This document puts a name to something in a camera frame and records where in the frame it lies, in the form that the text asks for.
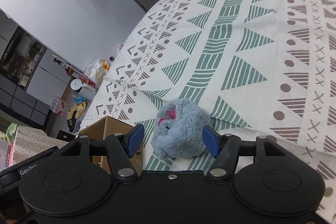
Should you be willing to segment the grey fluffy plush toy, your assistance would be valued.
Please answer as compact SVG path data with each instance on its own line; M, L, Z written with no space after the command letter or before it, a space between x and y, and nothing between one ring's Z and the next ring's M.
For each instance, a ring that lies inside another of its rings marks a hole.
M155 120L151 138L153 153L159 159L201 155L206 149L202 131L210 124L210 115L194 102L186 98L166 102Z

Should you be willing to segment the grey cabinet shelf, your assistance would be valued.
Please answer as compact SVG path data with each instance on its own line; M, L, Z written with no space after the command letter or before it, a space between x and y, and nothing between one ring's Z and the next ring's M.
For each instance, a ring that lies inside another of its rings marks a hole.
M46 130L50 106L28 93L47 48L1 12L1 111L15 123Z

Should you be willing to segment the polka dot cloth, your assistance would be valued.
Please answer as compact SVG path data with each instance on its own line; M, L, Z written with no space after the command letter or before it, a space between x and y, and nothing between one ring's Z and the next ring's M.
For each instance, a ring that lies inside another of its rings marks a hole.
M67 142L49 137L43 130L28 126L9 125L6 131L9 143L9 166L15 165L51 147L64 147Z

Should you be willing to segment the patterned tasselled blanket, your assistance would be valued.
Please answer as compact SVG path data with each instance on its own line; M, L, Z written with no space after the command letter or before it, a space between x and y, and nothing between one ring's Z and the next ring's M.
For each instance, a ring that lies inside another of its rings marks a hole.
M335 0L160 0L127 38L82 123L143 124L145 170L203 170L208 152L160 159L157 112L187 98L218 133L265 135L310 165L335 223Z

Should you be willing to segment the yellow slippers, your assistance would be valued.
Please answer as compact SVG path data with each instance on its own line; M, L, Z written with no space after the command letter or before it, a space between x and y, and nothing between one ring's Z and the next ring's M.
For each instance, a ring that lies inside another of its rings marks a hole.
M80 104L73 105L70 109L67 111L67 124L68 127L75 126L76 121L82 116L84 111L87 108L87 102L83 101Z

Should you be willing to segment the brown cardboard box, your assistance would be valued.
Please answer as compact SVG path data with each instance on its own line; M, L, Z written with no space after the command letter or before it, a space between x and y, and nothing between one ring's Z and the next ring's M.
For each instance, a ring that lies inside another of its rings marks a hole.
M92 162L100 165L108 173L117 174L120 169L131 168L141 174L142 144L133 157L124 151L124 135L134 126L109 116L101 118L79 131L79 136L87 136L90 141L89 154Z

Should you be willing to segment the plastic shopping bag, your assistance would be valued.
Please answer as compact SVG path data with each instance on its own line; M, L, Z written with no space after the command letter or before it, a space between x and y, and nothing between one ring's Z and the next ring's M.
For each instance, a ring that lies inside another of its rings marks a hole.
M99 88L111 65L112 61L94 60L85 69L85 75Z

